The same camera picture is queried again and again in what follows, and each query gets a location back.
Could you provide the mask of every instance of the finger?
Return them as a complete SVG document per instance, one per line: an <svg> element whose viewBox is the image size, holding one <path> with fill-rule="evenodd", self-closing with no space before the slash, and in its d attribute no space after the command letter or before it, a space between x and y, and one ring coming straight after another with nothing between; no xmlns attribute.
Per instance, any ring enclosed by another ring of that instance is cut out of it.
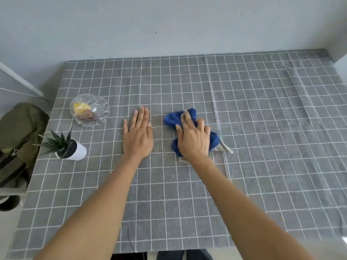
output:
<svg viewBox="0 0 347 260"><path fill-rule="evenodd" d="M143 106L141 106L140 107L140 114L138 115L138 118L137 118L136 127L141 127L144 114L145 114L145 108Z"/></svg>
<svg viewBox="0 0 347 260"><path fill-rule="evenodd" d="M132 115L130 129L135 128L136 121L137 121L137 116L138 116L138 111L137 111L137 109L135 109L134 114Z"/></svg>
<svg viewBox="0 0 347 260"><path fill-rule="evenodd" d="M127 133L128 133L128 121L125 118L124 121L123 121L123 135L125 135Z"/></svg>
<svg viewBox="0 0 347 260"><path fill-rule="evenodd" d="M205 125L205 121L203 118L199 118L196 120L197 122L197 129L201 132L204 132L204 125Z"/></svg>
<svg viewBox="0 0 347 260"><path fill-rule="evenodd" d="M145 128L148 125L148 121L150 119L150 111L148 108L145 108L145 114L143 116L143 121L141 127Z"/></svg>
<svg viewBox="0 0 347 260"><path fill-rule="evenodd" d="M147 130L147 137L149 139L153 139L153 127L150 122L147 124L146 130Z"/></svg>
<svg viewBox="0 0 347 260"><path fill-rule="evenodd" d="M180 125L176 124L177 138L179 141L183 140L183 130Z"/></svg>
<svg viewBox="0 0 347 260"><path fill-rule="evenodd" d="M211 127L206 125L204 129L205 129L205 133L209 136L211 133Z"/></svg>
<svg viewBox="0 0 347 260"><path fill-rule="evenodd" d="M190 117L188 110L185 109L183 113L184 113L184 117L186 118L186 123L188 127L190 129L195 129L194 122L192 121L192 118Z"/></svg>
<svg viewBox="0 0 347 260"><path fill-rule="evenodd" d="M186 118L184 117L184 113L181 114L181 123L182 123L182 128L184 130L189 129L187 123L186 123Z"/></svg>

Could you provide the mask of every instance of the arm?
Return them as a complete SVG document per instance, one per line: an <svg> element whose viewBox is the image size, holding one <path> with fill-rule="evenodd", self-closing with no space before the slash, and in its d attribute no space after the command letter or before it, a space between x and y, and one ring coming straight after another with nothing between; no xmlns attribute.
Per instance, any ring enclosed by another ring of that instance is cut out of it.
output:
<svg viewBox="0 0 347 260"><path fill-rule="evenodd" d="M243 259L313 260L300 243L239 191L207 158L211 129L204 127L204 120L197 120L195 128L185 110L181 121L184 134L176 125L178 148L211 194Z"/></svg>
<svg viewBox="0 0 347 260"><path fill-rule="evenodd" d="M124 120L124 155L104 183L59 229L35 260L111 258L122 223L132 178L140 161L153 149L149 110L135 111L130 131Z"/></svg>

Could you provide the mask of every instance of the potted plant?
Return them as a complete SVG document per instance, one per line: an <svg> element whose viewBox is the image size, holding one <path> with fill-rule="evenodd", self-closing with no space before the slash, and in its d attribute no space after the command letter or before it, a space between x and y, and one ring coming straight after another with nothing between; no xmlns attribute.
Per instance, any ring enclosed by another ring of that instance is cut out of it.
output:
<svg viewBox="0 0 347 260"><path fill-rule="evenodd" d="M47 138L47 141L34 145L44 147L47 150L45 154L55 153L55 155L60 159L79 161L86 156L87 149L75 139L71 138L71 131L72 128L65 138L63 132L58 136L53 130L51 130L53 138Z"/></svg>

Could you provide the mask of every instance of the glass bowl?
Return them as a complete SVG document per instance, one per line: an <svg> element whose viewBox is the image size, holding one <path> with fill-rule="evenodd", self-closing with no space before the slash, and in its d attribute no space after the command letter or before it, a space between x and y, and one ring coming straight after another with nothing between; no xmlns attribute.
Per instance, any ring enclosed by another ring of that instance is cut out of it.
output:
<svg viewBox="0 0 347 260"><path fill-rule="evenodd" d="M101 97L81 94L71 101L70 113L81 126L95 127L110 116L110 105Z"/></svg>

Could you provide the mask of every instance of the grid pattern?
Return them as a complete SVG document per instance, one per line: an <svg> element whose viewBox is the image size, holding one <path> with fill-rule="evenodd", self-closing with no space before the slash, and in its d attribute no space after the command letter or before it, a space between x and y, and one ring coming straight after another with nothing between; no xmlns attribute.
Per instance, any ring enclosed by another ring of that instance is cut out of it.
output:
<svg viewBox="0 0 347 260"><path fill-rule="evenodd" d="M85 128L69 113L82 93L104 97L106 123ZM66 63L49 128L68 131L88 155L41 155L9 258L29 258L115 167L122 122L150 108L154 149L132 181L115 252L232 246L218 210L191 166L171 150L172 111L195 108L234 154L215 164L297 238L346 235L347 87L326 51L194 55Z"/></svg>

